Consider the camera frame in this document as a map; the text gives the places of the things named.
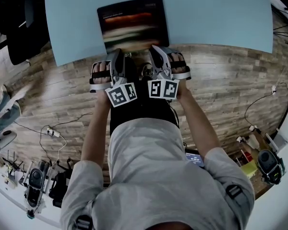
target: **power strip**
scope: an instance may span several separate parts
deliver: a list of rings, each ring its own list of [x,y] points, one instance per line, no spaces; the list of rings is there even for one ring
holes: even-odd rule
[[[50,126],[47,127],[47,134],[50,136],[60,137],[60,133],[54,130],[53,128],[51,128]]]

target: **leg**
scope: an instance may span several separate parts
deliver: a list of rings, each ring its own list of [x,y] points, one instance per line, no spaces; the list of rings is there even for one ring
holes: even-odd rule
[[[9,94],[6,92],[6,88],[3,88],[2,91],[2,99],[0,101],[0,112],[3,110],[3,108],[5,107],[5,105],[10,101],[10,96]]]
[[[134,82],[138,98],[128,104],[111,107],[110,134],[120,124],[137,118],[163,119],[178,126],[166,100],[149,98],[147,81],[150,78],[145,77],[139,81],[136,65],[130,57],[125,58],[125,67],[126,73],[130,73],[127,75],[128,82]]]
[[[12,124],[20,115],[19,104],[14,103],[12,108],[0,118],[0,132]]]

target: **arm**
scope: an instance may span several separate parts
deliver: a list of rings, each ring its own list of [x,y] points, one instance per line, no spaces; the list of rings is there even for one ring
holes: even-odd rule
[[[102,62],[94,67],[93,72],[105,70],[109,70],[109,65],[106,66],[106,62]],[[108,81],[110,81],[110,78],[94,79],[96,83]],[[81,160],[93,161],[102,168],[105,156],[107,119],[111,102],[104,90],[97,91],[96,94],[97,103],[82,146]]]
[[[104,163],[106,127],[110,107],[109,102],[98,99],[81,153],[81,160],[93,161],[101,168]]]
[[[105,70],[105,63],[101,63],[95,69]],[[98,81],[109,81],[109,79],[100,78]],[[103,190],[102,166],[110,107],[111,103],[106,92],[97,91],[97,103],[84,139],[81,161],[73,168],[62,202],[60,223],[63,230],[76,229],[75,222],[79,216],[91,215],[92,202]]]
[[[185,80],[179,82],[177,97],[187,117],[196,148],[204,158],[208,151],[220,147],[216,132],[205,113],[194,100],[191,92],[187,89]]]

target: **gray t-shirt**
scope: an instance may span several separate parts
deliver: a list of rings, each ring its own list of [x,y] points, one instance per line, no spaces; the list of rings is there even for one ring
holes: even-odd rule
[[[168,121],[141,118],[118,126],[108,164],[111,185],[105,190],[96,163],[75,165],[62,203],[62,229],[76,229],[83,214],[96,230],[145,230],[171,221],[195,230],[243,229],[254,205],[250,180],[223,149],[210,150],[205,169],[198,167],[184,153],[180,130]],[[233,199],[226,193],[231,185],[242,189]]]

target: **hand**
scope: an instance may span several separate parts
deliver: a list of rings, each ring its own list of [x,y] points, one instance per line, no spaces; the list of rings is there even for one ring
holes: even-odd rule
[[[105,71],[105,70],[110,70],[110,65],[109,64],[106,65],[106,62],[103,61],[101,63],[97,63],[97,65],[93,69],[93,72],[100,72],[100,71]],[[111,78],[110,77],[98,78],[98,79],[93,79],[93,81],[96,84],[101,84],[101,83],[110,82]],[[96,90],[96,94],[97,94],[98,102],[100,104],[111,105],[111,102],[105,90]]]
[[[174,61],[184,61],[184,58],[181,54],[176,54],[176,53],[171,53],[171,56],[173,58]],[[184,73],[186,72],[186,68],[185,67],[178,67],[178,68],[173,68],[172,69],[172,73],[177,74],[177,73]],[[187,93],[189,93],[190,91],[187,88],[187,84],[186,84],[186,80],[182,79],[179,81],[179,85],[178,85],[178,90],[177,90],[177,99],[181,99],[182,96],[186,95]]]

